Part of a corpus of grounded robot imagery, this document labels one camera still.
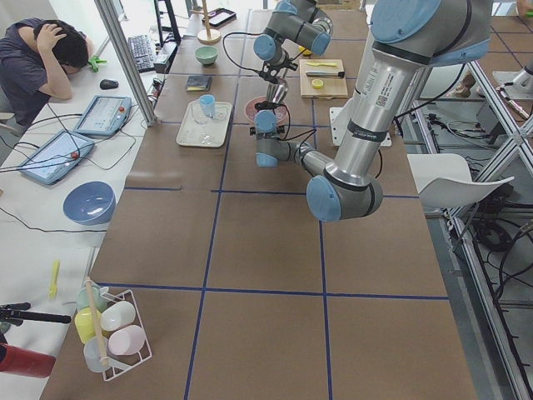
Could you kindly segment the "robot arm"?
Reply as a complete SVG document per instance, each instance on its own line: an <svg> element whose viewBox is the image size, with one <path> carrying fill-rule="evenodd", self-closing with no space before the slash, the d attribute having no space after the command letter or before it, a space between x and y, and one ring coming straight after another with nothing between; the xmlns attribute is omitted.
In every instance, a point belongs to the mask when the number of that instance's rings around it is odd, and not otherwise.
<svg viewBox="0 0 533 400"><path fill-rule="evenodd" d="M255 118L257 165L293 161L305 168L311 175L307 205L319 220L374 213L382 189L369 169L412 78L421 68L481 58L489 47L491 11L489 1L377 2L336 156L327 157L306 142L282 140L275 115L260 111Z"/></svg>
<svg viewBox="0 0 533 400"><path fill-rule="evenodd" d="M333 22L316 1L279 1L263 33L253 43L254 53L263 61L258 76L277 83L282 69L297 70L298 65L282 47L286 40L322 55L332 33Z"/></svg>

